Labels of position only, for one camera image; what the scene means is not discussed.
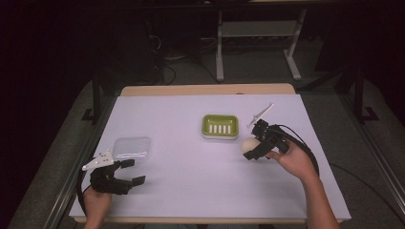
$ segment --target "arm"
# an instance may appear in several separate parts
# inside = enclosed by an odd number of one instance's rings
[[[287,141],[289,150],[285,154],[269,152],[266,156],[275,159],[284,169],[298,177],[305,190],[309,229],[340,228],[330,208],[324,185],[316,174],[307,154]]]
[[[111,206],[112,195],[99,193],[90,186],[83,194],[87,220],[84,229],[98,229]]]

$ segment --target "metal stand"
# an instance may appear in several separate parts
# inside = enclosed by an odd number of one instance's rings
[[[98,82],[97,74],[93,76],[93,115],[91,115],[92,109],[87,109],[84,115],[81,117],[81,120],[84,121],[93,121],[95,125],[100,116],[100,85]]]
[[[294,54],[295,46],[297,45],[298,38],[300,36],[306,14],[307,14],[307,10],[301,10],[300,16],[295,25],[294,34],[292,35],[292,43],[287,50],[284,50],[284,56],[288,63],[289,69],[291,70],[292,77],[297,81],[301,80],[301,74],[298,71],[297,65],[295,64],[295,61],[292,58],[292,55]]]
[[[301,75],[295,64],[292,55],[298,42],[300,32],[304,23],[307,10],[301,10],[298,20],[291,21],[252,21],[252,22],[224,22],[223,12],[220,10],[218,15],[218,47],[217,47],[217,80],[224,81],[223,65],[223,37],[242,37],[242,36],[290,36],[292,43],[284,55],[288,63],[292,77],[300,80]]]
[[[361,68],[354,65],[345,65],[331,73],[328,73],[321,78],[309,83],[307,86],[302,88],[297,88],[297,92],[299,91],[310,91],[321,84],[327,82],[330,79],[338,75],[342,75],[340,81],[335,87],[340,94],[346,94],[349,91],[349,88],[354,83],[354,104],[353,104],[353,112],[355,117],[360,123],[364,123],[364,121],[371,121],[371,120],[379,120],[378,116],[375,114],[371,107],[366,107],[366,111],[368,115],[363,115],[363,88],[364,88],[364,75],[361,71]]]

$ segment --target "white object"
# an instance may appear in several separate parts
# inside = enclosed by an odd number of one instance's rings
[[[255,124],[257,121],[260,120],[260,118],[263,117],[263,115],[265,115],[268,110],[270,110],[272,107],[274,106],[273,103],[270,103],[268,105],[268,107],[266,107],[264,110],[262,110],[261,112],[259,112],[258,114],[253,116],[253,119],[250,121],[250,123],[247,125],[247,128],[249,128],[251,125]]]
[[[143,163],[151,156],[151,142],[148,136],[120,137],[114,143],[114,157],[133,159],[135,163]]]
[[[254,138],[254,137],[248,137],[242,143],[242,154],[253,150],[259,144],[260,144],[260,141],[258,139]]]
[[[106,151],[102,154],[99,154],[98,157],[94,158],[92,161],[84,165],[81,169],[83,171],[87,171],[89,169],[101,168],[112,164],[114,164],[113,156],[110,151]]]

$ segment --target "white paper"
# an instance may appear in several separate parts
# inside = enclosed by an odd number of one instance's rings
[[[315,154],[331,208],[338,219],[350,219],[300,95],[123,96],[117,99],[96,154],[113,149],[123,136],[149,136],[151,157],[116,171],[116,178],[146,176],[127,196],[114,196],[109,217],[306,219],[301,182],[274,160],[246,160],[242,142],[252,137],[246,125],[268,103],[262,119],[289,126]],[[235,115],[236,140],[206,139],[205,115]],[[90,183],[89,174],[83,187]],[[83,217],[77,201],[71,217]]]

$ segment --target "finger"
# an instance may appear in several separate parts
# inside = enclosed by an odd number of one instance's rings
[[[83,191],[83,194],[84,194],[84,193],[88,193],[88,192],[92,192],[92,190],[93,190],[92,185],[89,185],[89,186],[87,186],[87,188]]]
[[[270,151],[270,152],[267,153],[266,157],[275,159],[276,161],[279,161],[280,158],[281,158],[281,155],[279,153],[277,153],[277,152]]]

